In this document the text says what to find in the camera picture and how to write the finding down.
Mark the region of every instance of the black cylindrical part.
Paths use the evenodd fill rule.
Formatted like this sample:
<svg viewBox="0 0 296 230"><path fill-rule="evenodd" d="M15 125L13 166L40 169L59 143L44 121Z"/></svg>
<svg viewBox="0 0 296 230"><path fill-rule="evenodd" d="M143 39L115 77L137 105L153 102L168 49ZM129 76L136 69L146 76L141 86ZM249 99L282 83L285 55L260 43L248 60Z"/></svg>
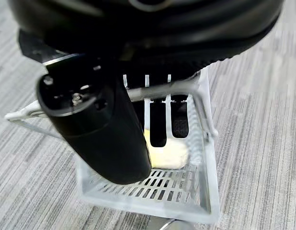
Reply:
<svg viewBox="0 0 296 230"><path fill-rule="evenodd" d="M103 82L102 87L81 94L83 98L71 92L58 99L44 80L37 87L42 109L97 173L116 184L135 183L150 175L143 131L121 81Z"/></svg>

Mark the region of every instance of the sponge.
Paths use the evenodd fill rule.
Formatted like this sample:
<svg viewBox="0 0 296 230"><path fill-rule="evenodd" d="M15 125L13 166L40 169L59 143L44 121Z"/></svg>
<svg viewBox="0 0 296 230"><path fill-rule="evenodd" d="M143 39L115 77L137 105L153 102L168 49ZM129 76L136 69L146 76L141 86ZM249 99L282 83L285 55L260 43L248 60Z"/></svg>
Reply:
<svg viewBox="0 0 296 230"><path fill-rule="evenodd" d="M149 130L145 129L144 136L153 168L180 169L186 165L189 152L187 146L183 142L175 138L167 138L164 147L156 148L150 143Z"/></svg>

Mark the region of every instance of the gray carpet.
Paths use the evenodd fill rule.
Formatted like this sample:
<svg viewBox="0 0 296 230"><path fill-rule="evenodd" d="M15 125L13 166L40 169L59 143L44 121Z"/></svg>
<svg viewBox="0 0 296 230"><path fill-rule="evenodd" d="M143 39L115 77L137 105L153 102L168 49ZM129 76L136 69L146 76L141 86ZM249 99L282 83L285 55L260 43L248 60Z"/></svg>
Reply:
<svg viewBox="0 0 296 230"><path fill-rule="evenodd" d="M44 72L16 33L0 0L0 229L145 230L148 216L79 200L67 144L3 121ZM221 219L196 228L296 230L296 0L259 44L210 67L210 88Z"/></svg>

